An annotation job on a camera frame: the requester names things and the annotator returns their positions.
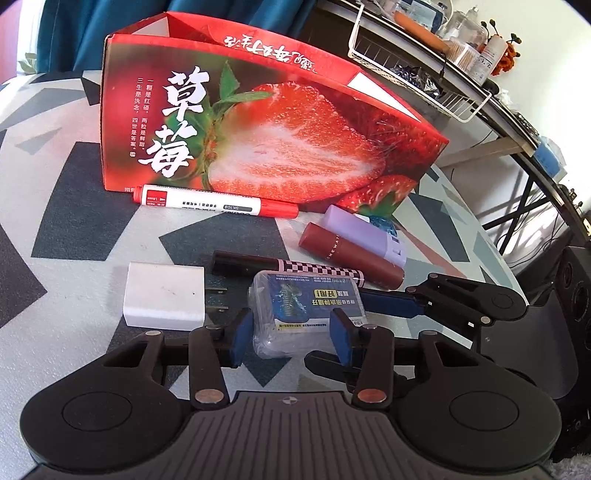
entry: teal curtain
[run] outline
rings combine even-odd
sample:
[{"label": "teal curtain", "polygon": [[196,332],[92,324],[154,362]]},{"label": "teal curtain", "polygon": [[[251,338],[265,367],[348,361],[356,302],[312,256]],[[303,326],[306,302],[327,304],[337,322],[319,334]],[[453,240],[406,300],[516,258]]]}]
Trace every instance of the teal curtain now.
[{"label": "teal curtain", "polygon": [[37,41],[39,72],[99,70],[105,37],[164,11],[187,12],[296,37],[315,0],[46,0]]}]

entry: white wall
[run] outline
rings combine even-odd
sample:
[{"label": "white wall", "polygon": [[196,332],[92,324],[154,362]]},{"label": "white wall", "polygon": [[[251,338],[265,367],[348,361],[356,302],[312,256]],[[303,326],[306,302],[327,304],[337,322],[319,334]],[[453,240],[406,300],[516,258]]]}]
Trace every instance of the white wall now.
[{"label": "white wall", "polygon": [[[509,90],[514,108],[541,135],[560,146],[568,172],[562,183],[577,191],[577,200],[591,206],[591,26],[563,0],[453,0],[454,9],[464,12],[475,4],[479,20],[488,23],[493,18],[504,38],[516,33],[522,39],[516,66],[493,80]],[[451,140],[449,151],[469,147],[488,132],[478,120],[467,126],[449,122],[442,131]],[[444,169],[448,177],[452,168]],[[474,161],[456,166],[452,181],[484,223],[516,207],[510,199],[521,194],[525,183],[519,172],[509,157]],[[543,228],[547,224],[548,216],[530,224],[529,233],[507,260],[535,250],[544,233],[550,234],[551,223]]]}]

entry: lipstick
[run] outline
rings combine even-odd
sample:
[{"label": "lipstick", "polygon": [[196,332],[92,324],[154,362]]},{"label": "lipstick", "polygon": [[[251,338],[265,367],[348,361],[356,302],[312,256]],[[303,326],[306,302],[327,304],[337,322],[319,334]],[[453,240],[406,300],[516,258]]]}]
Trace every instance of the lipstick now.
[{"label": "lipstick", "polygon": [[300,247],[341,267],[361,270],[366,280],[396,290],[404,280],[404,270],[359,245],[308,223],[300,238]]}]

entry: metal screw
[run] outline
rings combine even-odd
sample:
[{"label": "metal screw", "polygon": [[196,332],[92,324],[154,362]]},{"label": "metal screw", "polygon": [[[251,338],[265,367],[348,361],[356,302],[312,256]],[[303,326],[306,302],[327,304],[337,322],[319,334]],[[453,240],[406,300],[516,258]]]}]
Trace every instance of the metal screw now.
[{"label": "metal screw", "polygon": [[388,396],[377,388],[366,388],[357,394],[357,398],[364,403],[382,403]]},{"label": "metal screw", "polygon": [[204,388],[195,393],[195,400],[199,403],[220,403],[223,399],[223,392],[215,388]]}]

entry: checkered pattern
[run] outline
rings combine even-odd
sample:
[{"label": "checkered pattern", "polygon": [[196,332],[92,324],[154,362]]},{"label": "checkered pattern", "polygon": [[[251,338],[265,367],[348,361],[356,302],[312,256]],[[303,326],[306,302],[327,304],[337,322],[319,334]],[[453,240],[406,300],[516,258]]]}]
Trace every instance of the checkered pattern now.
[{"label": "checkered pattern", "polygon": [[292,262],[290,260],[279,260],[280,272],[306,272],[315,273],[318,275],[334,275],[337,277],[349,277],[358,285],[363,287],[365,279],[363,272],[359,270],[351,270],[350,268],[330,267],[328,265],[316,265],[312,263]]}]

